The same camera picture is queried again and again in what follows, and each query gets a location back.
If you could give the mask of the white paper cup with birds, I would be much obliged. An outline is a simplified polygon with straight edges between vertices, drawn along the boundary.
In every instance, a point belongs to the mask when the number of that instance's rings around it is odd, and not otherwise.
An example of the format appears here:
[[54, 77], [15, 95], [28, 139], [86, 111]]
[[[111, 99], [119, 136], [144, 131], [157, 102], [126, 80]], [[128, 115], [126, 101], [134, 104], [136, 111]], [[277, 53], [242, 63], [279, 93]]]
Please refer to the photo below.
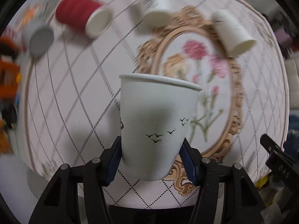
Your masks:
[[124, 167], [140, 180], [160, 180], [179, 154], [202, 88], [151, 74], [119, 78]]

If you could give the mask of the plain white paper cup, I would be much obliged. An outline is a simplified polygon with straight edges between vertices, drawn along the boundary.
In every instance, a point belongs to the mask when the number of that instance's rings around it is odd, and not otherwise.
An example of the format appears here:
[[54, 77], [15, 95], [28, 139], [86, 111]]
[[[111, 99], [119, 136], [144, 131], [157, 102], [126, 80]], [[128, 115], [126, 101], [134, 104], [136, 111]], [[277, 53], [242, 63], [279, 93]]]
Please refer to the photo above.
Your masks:
[[229, 58], [249, 51], [256, 44], [256, 40], [227, 10], [216, 11], [212, 15], [212, 25]]

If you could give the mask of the red ribbed paper cup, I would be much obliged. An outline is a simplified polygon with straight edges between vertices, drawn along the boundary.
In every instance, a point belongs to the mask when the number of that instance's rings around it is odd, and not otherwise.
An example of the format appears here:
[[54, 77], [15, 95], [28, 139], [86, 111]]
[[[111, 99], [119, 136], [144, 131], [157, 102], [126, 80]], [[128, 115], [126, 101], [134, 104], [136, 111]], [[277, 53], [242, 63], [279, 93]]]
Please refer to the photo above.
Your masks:
[[113, 12], [98, 0], [61, 0], [55, 17], [59, 23], [95, 39], [110, 25]]

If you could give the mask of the white printed paper cup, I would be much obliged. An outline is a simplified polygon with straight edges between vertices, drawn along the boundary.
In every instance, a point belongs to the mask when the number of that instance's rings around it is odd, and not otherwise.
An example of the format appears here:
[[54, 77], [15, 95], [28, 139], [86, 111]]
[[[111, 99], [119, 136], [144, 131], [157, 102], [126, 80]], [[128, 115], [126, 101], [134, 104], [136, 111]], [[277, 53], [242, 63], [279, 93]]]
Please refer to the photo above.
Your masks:
[[171, 0], [139, 0], [143, 21], [150, 27], [163, 27], [172, 19]]

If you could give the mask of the orange toy box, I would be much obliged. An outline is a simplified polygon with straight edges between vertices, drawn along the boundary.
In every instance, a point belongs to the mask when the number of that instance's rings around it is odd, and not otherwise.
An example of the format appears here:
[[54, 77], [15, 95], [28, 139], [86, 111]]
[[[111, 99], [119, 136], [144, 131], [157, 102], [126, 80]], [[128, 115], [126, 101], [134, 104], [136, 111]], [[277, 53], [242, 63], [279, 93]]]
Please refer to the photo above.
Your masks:
[[13, 100], [21, 81], [20, 66], [16, 63], [19, 48], [7, 36], [1, 37], [1, 100]]

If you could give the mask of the grey mug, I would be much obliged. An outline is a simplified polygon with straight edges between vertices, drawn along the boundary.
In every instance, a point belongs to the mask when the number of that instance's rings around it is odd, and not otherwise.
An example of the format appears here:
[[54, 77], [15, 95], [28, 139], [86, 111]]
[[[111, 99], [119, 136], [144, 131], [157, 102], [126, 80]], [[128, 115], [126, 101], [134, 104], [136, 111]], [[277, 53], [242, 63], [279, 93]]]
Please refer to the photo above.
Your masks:
[[22, 42], [31, 57], [41, 57], [54, 41], [53, 29], [42, 20], [31, 20], [22, 30]]

